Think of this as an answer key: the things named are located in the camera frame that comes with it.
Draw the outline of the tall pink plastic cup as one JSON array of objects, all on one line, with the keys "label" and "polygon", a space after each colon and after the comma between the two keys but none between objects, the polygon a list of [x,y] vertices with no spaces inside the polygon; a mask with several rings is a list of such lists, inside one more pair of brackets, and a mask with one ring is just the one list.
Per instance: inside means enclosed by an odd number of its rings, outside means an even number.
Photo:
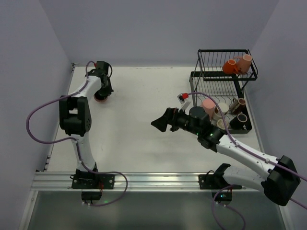
[{"label": "tall pink plastic cup", "polygon": [[211,99],[206,98],[202,101],[201,107],[209,115],[210,119],[212,119],[215,109],[215,103]]}]

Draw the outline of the dark red black mug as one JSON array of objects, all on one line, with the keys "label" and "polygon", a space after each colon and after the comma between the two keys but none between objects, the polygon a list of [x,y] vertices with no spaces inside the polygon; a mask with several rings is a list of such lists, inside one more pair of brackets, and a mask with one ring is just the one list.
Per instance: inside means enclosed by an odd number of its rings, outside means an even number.
[{"label": "dark red black mug", "polygon": [[94,99],[99,102],[103,103],[109,98],[109,95],[101,95],[98,92],[94,94]]}]

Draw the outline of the brown white ceramic cup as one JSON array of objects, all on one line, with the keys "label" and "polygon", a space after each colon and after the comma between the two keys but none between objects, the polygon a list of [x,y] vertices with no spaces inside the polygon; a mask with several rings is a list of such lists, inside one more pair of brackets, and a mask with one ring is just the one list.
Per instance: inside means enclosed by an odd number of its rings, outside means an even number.
[{"label": "brown white ceramic cup", "polygon": [[220,102],[215,106],[212,118],[218,121],[222,116],[226,115],[228,111],[229,106],[226,103]]}]

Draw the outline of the orange glazed mug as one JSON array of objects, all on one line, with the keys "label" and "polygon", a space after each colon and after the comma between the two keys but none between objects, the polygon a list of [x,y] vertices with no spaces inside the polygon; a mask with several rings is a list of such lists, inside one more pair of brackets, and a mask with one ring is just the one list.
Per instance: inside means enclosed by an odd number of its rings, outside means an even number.
[{"label": "orange glazed mug", "polygon": [[234,59],[230,59],[222,67],[222,70],[226,74],[239,74],[237,63]]}]

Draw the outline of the peach floral mug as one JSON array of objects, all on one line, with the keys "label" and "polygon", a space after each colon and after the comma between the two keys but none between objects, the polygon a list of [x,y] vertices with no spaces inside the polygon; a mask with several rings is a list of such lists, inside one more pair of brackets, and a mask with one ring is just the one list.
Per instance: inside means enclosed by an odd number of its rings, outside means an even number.
[{"label": "peach floral mug", "polygon": [[241,57],[239,56],[234,57],[234,59],[237,59],[236,66],[237,66],[238,72],[241,74],[247,73],[251,66],[253,57],[249,54],[244,54]]}]

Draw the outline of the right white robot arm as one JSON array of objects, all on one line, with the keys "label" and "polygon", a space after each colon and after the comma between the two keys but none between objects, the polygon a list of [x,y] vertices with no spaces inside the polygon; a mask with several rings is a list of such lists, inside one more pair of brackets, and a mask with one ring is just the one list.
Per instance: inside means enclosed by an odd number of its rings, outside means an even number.
[{"label": "right white robot arm", "polygon": [[199,106],[191,108],[188,114],[178,108],[167,108],[151,125],[161,132],[165,132],[170,125],[172,132],[182,129],[195,134],[198,142],[206,149],[245,165],[251,172],[228,166],[221,177],[227,184],[262,191],[269,200],[280,206],[287,205],[301,182],[292,159],[259,152],[233,139],[225,130],[212,125],[209,115]]}]

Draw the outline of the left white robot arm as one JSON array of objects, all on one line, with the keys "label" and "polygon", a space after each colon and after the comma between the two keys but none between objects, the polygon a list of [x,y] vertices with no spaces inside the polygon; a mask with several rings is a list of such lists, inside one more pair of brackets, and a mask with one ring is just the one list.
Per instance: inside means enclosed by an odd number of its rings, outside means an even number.
[{"label": "left white robot arm", "polygon": [[59,101],[59,125],[73,144],[78,172],[97,172],[89,141],[92,126],[89,102],[95,99],[103,103],[112,94],[112,73],[113,69],[108,62],[95,62],[92,70],[85,71],[83,85],[71,96],[63,96]]}]

